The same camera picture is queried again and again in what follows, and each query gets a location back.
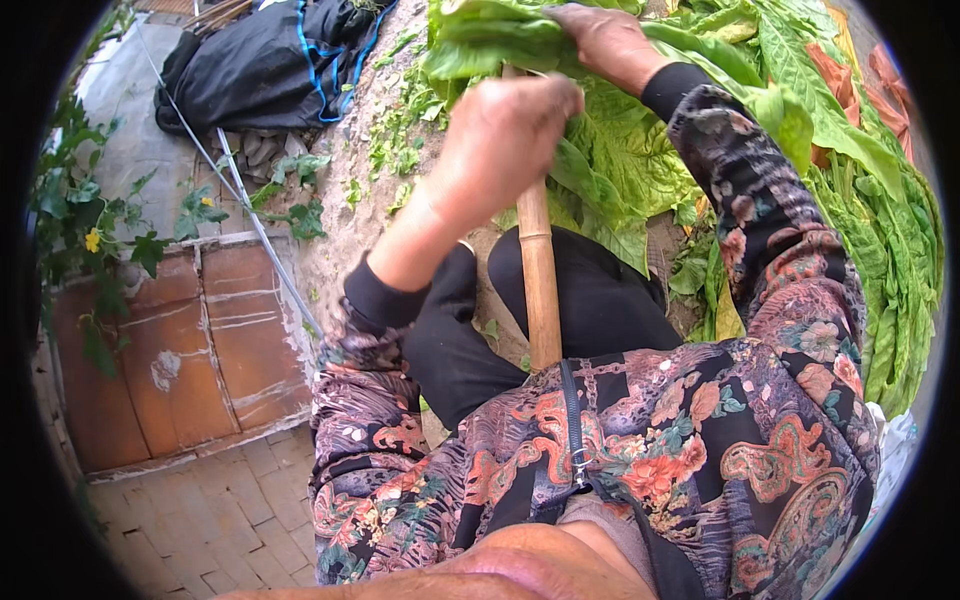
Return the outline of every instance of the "wooden panel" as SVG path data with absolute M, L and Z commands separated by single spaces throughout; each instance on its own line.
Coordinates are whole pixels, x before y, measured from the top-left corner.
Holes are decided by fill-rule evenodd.
M 121 330 L 133 408 L 150 453 L 163 456 L 236 431 L 207 338 L 192 256 L 160 263 Z
M 204 253 L 204 290 L 213 343 L 234 413 L 245 431 L 297 413 L 310 392 L 286 327 L 282 283 L 262 247 Z
M 93 306 L 92 282 L 73 285 L 54 304 L 54 331 L 66 394 L 66 426 L 84 471 L 122 467 L 150 458 L 137 424 L 120 361 L 117 377 L 101 373 L 84 356 L 80 315 Z

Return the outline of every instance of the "blue trim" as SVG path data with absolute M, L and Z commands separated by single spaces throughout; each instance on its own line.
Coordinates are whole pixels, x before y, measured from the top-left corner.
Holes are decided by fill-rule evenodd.
M 383 12 L 381 12 L 380 15 L 376 18 L 376 21 L 374 21 L 373 36 L 370 38 L 370 41 L 367 42 L 367 45 L 364 46 L 363 50 L 360 51 L 360 56 L 357 58 L 356 67 L 353 69 L 352 84 L 354 85 L 354 87 L 356 87 L 356 83 L 360 80 L 360 71 L 363 68 L 363 62 L 366 59 L 367 54 L 370 52 L 371 48 L 373 48 L 373 45 L 376 43 L 377 38 L 379 37 L 380 23 L 383 22 L 383 17 L 385 17 L 388 12 L 394 9 L 397 2 L 399 2 L 399 0 L 394 0 L 394 3 L 388 6 L 387 8 L 385 8 Z M 307 69 L 309 70 L 309 73 L 310 73 L 310 83 L 312 83 L 314 89 L 317 90 L 317 93 L 320 94 L 320 99 L 322 101 L 320 111 L 317 112 L 317 119 L 321 123 L 335 123 L 337 121 L 340 121 L 344 117 L 341 115 L 332 119 L 323 118 L 324 110 L 326 110 L 326 94 L 324 94 L 324 88 L 321 85 L 320 80 L 317 78 L 317 73 L 313 68 L 313 61 L 310 59 L 310 51 L 313 50 L 318 55 L 324 58 L 334 57 L 333 64 L 331 65 L 333 67 L 333 91 L 334 93 L 340 93 L 341 86 L 337 81 L 337 61 L 340 59 L 340 55 L 344 53 L 346 48 L 342 46 L 338 46 L 332 50 L 324 51 L 318 48 L 316 44 L 307 43 L 306 36 L 303 34 L 303 10 L 305 8 L 305 4 L 306 4 L 306 0 L 299 0 L 298 6 L 297 6 L 297 37 L 300 39 L 300 50 L 303 52 L 303 58 L 306 60 Z M 353 89 L 347 92 L 347 95 L 344 97 L 344 101 L 343 103 L 341 103 L 341 106 L 345 108 L 349 104 L 352 98 L 353 98 Z

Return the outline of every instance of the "knee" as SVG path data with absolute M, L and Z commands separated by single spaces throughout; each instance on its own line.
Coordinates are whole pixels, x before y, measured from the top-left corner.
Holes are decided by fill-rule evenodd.
M 487 275 L 494 289 L 523 283 L 523 259 L 520 256 L 519 231 L 507 229 L 493 244 L 487 259 Z

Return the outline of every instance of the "black bag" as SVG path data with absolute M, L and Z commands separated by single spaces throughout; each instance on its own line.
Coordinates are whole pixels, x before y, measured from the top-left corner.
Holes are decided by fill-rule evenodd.
M 286 0 L 203 39 L 184 33 L 163 63 L 156 123 L 186 135 L 170 95 L 199 135 L 225 130 L 302 130 L 343 118 L 383 17 L 349 0 Z

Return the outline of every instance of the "floral print fabric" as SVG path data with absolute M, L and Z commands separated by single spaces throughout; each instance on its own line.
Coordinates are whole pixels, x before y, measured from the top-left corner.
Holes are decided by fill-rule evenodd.
M 867 517 L 878 468 L 859 278 L 727 92 L 697 87 L 668 131 L 716 207 L 747 337 L 572 360 L 588 474 L 615 514 L 683 552 L 707 598 L 808 598 Z M 556 521 L 572 489 L 559 367 L 428 451 L 419 389 L 403 375 L 406 329 L 369 323 L 348 299 L 341 310 L 311 420 L 319 583 L 438 563 L 498 528 Z

